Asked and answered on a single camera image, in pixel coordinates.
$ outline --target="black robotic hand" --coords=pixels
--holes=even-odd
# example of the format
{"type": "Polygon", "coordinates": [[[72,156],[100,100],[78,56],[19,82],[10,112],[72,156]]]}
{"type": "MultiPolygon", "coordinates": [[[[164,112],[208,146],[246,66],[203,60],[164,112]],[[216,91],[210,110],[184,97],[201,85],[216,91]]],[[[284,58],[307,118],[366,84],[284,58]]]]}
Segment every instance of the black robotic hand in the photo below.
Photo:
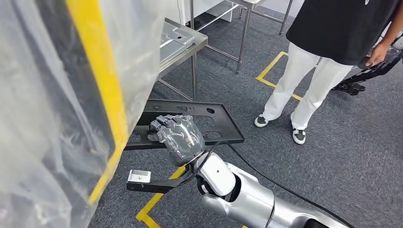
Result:
{"type": "Polygon", "coordinates": [[[178,167],[204,151],[204,138],[190,115],[160,115],[151,122],[150,130],[158,131],[160,142],[169,150],[168,159],[178,167]]]}

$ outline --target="gray carpet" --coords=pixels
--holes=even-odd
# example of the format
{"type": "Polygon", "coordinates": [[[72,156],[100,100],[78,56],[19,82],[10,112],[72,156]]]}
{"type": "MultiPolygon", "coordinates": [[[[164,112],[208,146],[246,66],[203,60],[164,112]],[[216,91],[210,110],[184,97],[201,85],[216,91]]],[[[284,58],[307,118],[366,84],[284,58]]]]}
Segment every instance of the gray carpet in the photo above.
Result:
{"type": "MultiPolygon", "coordinates": [[[[203,33],[211,45],[237,54],[242,25],[238,19],[232,23],[217,21],[203,33]]],[[[203,49],[197,59],[198,100],[225,104],[247,138],[236,148],[264,174],[333,210],[357,228],[402,227],[403,65],[399,63],[387,75],[364,83],[367,91],[358,96],[332,91],[309,123],[306,144],[299,146],[290,135],[289,115],[297,105],[294,98],[268,127],[253,125],[273,91],[255,77],[288,47],[285,37],[278,35],[279,29],[280,24],[252,15],[239,75],[234,74],[235,62],[203,49]]],[[[265,79],[276,83],[285,63],[286,57],[265,79]]],[[[191,94],[190,63],[183,63],[165,80],[191,94]]],[[[309,80],[307,76],[302,81],[297,95],[304,94],[309,80]]],[[[151,98],[181,99],[158,83],[151,98]]],[[[254,174],[275,195],[310,207],[253,172],[228,147],[220,146],[217,153],[254,174]]],[[[125,182],[130,169],[150,170],[155,179],[168,178],[175,167],[165,154],[166,150],[124,152],[89,227],[147,227],[135,216],[152,194],[126,191],[125,182]]],[[[163,228],[241,227],[203,208],[195,181],[164,195],[149,215],[163,228]]]]}

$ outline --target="black metal plate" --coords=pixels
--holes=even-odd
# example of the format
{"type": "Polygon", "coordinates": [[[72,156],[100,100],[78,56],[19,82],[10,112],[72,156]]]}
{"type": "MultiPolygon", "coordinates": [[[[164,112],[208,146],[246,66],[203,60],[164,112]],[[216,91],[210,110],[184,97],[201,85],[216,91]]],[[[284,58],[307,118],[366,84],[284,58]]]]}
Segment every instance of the black metal plate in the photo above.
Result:
{"type": "Polygon", "coordinates": [[[163,143],[158,142],[155,132],[149,130],[149,124],[157,116],[168,114],[193,116],[206,145],[214,145],[218,141],[242,143],[245,140],[223,104],[148,100],[124,150],[165,148],[163,143]]]}

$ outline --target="shoe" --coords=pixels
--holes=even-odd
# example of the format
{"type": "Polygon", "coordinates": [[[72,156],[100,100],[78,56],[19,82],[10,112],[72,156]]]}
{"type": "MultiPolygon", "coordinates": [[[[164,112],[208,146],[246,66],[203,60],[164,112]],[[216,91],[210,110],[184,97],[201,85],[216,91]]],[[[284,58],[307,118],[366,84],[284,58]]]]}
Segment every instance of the shoe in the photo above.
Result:
{"type": "Polygon", "coordinates": [[[263,117],[263,114],[258,115],[258,117],[256,117],[256,119],[255,119],[255,125],[256,125],[257,127],[264,127],[264,126],[266,126],[268,123],[269,123],[269,121],[266,120],[266,119],[263,117]]]}
{"type": "Polygon", "coordinates": [[[306,135],[307,133],[305,132],[305,130],[297,130],[295,128],[292,129],[292,138],[299,145],[305,143],[306,135]]]}

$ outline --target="cable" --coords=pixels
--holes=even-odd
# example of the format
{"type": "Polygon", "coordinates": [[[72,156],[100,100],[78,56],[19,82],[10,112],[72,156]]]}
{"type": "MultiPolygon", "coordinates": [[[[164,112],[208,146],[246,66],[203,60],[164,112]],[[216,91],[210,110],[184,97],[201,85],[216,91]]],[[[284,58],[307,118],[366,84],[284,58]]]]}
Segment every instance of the cable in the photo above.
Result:
{"type": "Polygon", "coordinates": [[[182,19],[181,19],[181,9],[179,8],[179,0],[176,0],[176,7],[179,10],[179,22],[182,24],[182,19]]]}
{"type": "Polygon", "coordinates": [[[221,142],[222,142],[223,144],[227,144],[227,145],[228,145],[228,146],[229,146],[229,147],[230,147],[230,148],[231,148],[249,167],[251,167],[255,172],[257,172],[258,174],[260,174],[262,177],[266,178],[267,180],[269,180],[270,182],[272,182],[272,183],[274,183],[275,185],[279,186],[280,188],[284,189],[285,191],[288,191],[289,193],[293,194],[294,196],[296,196],[296,197],[302,199],[303,201],[305,201],[305,202],[307,202],[307,203],[309,203],[309,204],[312,204],[313,206],[315,206],[315,207],[317,207],[317,208],[319,208],[319,209],[325,211],[325,212],[328,213],[329,215],[331,215],[331,216],[335,217],[336,219],[340,220],[340,221],[341,221],[342,223],[344,223],[346,226],[348,226],[348,227],[350,227],[350,228],[355,228],[353,225],[351,225],[350,223],[348,223],[346,220],[342,219],[340,216],[338,216],[336,213],[332,212],[331,210],[329,210],[329,209],[327,209],[327,208],[325,208],[325,207],[323,207],[323,206],[321,206],[321,205],[319,205],[319,204],[317,204],[317,203],[315,203],[315,202],[313,202],[313,201],[311,201],[311,200],[309,200],[309,199],[307,199],[307,198],[305,198],[305,197],[299,195],[298,193],[296,193],[296,192],[294,192],[294,191],[292,191],[292,190],[290,190],[290,189],[288,189],[288,188],[282,186],[281,184],[279,184],[279,183],[273,181],[272,179],[266,177],[266,176],[265,176],[264,174],[262,174],[260,171],[258,171],[257,169],[255,169],[255,167],[253,167],[252,165],[250,165],[249,162],[247,162],[247,161],[242,157],[242,155],[240,155],[240,153],[239,153],[229,142],[227,142],[227,141],[221,141],[221,142]]]}

